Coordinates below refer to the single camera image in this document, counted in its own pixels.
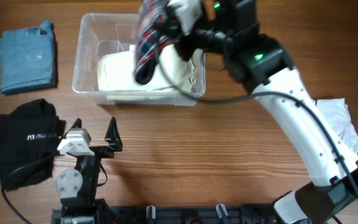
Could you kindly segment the plaid shirt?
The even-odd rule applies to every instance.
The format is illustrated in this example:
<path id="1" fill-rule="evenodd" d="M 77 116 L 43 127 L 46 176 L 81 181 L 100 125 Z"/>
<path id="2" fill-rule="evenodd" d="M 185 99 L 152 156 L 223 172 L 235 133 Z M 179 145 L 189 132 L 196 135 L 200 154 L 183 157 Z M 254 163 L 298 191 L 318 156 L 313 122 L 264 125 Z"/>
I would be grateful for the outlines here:
<path id="1" fill-rule="evenodd" d="M 171 44 L 168 37 L 159 34 L 155 26 L 162 25 L 167 19 L 165 0 L 143 0 L 139 8 L 139 22 L 135 45 L 134 78 L 140 85 L 151 81 L 155 67 L 157 47 L 162 50 Z"/>

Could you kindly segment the cream cloth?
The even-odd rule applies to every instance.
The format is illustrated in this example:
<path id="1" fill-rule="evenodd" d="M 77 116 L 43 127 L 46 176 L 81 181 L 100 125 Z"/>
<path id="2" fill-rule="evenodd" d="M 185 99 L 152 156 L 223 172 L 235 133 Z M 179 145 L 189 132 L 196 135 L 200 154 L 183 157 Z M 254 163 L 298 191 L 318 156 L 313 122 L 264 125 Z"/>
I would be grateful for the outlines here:
<path id="1" fill-rule="evenodd" d="M 192 60 L 182 60 L 173 45 L 161 51 L 160 62 L 169 79 L 189 93 L 196 84 L 196 64 Z M 98 89 L 111 91 L 113 95 L 108 98 L 121 101 L 157 99 L 176 92 L 164 79 L 160 68 L 155 69 L 148 84 L 138 84 L 134 78 L 134 66 L 133 50 L 103 56 L 97 63 Z"/>

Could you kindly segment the white shirt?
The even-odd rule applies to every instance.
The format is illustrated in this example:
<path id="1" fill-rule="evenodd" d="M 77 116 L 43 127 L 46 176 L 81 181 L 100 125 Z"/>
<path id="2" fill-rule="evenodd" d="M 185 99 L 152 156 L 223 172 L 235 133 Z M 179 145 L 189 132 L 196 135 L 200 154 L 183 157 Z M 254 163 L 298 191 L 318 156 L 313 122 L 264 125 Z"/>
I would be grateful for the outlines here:
<path id="1" fill-rule="evenodd" d="M 358 135 L 344 98 L 316 100 L 315 105 L 350 150 L 358 153 Z"/>

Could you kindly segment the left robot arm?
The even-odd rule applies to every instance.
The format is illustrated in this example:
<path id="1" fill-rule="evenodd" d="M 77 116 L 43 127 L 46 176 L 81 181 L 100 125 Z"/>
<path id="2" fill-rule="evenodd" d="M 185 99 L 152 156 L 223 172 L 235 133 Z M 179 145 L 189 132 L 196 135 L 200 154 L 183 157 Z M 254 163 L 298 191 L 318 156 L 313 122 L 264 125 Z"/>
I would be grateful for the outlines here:
<path id="1" fill-rule="evenodd" d="M 53 210 L 52 223 L 118 223 L 119 220 L 109 208 L 105 199 L 97 199 L 99 173 L 105 169 L 101 165 L 104 158 L 113 158 L 114 153 L 122 150 L 122 141 L 114 117 L 111 118 L 104 140 L 106 146 L 90 146 L 91 137 L 82 127 L 78 118 L 63 135 L 58 152 L 76 158 L 73 169 L 66 169 L 56 179 L 56 189 L 60 194 L 61 210 Z"/>

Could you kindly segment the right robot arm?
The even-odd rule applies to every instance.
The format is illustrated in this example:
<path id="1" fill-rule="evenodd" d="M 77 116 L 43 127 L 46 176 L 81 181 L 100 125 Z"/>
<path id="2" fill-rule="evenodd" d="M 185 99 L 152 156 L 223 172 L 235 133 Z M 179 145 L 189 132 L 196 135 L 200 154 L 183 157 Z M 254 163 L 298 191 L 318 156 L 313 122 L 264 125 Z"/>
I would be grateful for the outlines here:
<path id="1" fill-rule="evenodd" d="M 304 187 L 273 203 L 280 223 L 325 223 L 358 201 L 358 155 L 332 130 L 305 90 L 293 60 L 260 32 L 255 1 L 216 1 L 208 19 L 201 1 L 143 1 L 139 9 L 134 81 L 146 85 L 164 72 L 172 46 L 189 61 L 195 50 L 220 54 L 247 98 L 256 99 L 298 151 L 310 176 Z"/>

